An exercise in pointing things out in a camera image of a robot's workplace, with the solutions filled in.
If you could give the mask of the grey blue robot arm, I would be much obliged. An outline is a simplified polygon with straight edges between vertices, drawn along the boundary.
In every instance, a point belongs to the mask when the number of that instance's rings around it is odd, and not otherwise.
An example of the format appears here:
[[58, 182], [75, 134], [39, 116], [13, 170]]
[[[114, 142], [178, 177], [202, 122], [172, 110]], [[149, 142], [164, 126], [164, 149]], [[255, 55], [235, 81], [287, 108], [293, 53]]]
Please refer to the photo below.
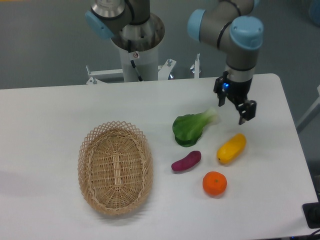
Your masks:
[[[214, 10], [195, 10], [187, 22], [188, 35], [226, 54], [225, 70], [213, 91], [218, 104], [231, 101], [243, 124], [256, 115], [257, 103], [247, 95], [252, 83], [263, 23], [251, 16], [256, 0], [221, 0]], [[126, 82], [158, 80], [158, 58], [153, 55], [165, 36], [162, 20], [148, 0], [93, 0], [85, 13], [89, 27], [119, 49]]]

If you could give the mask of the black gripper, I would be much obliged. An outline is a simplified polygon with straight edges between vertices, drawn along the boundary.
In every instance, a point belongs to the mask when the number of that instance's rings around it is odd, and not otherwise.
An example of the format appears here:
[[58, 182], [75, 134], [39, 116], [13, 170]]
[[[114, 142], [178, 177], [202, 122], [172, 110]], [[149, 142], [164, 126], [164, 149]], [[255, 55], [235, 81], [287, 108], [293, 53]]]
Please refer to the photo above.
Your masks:
[[228, 71], [224, 71], [221, 77], [215, 80], [213, 92], [217, 94], [218, 106], [225, 104], [226, 97], [236, 105], [239, 112], [239, 125], [250, 121], [256, 116], [257, 102], [248, 100], [247, 94], [250, 90], [252, 79], [244, 82], [231, 80]]

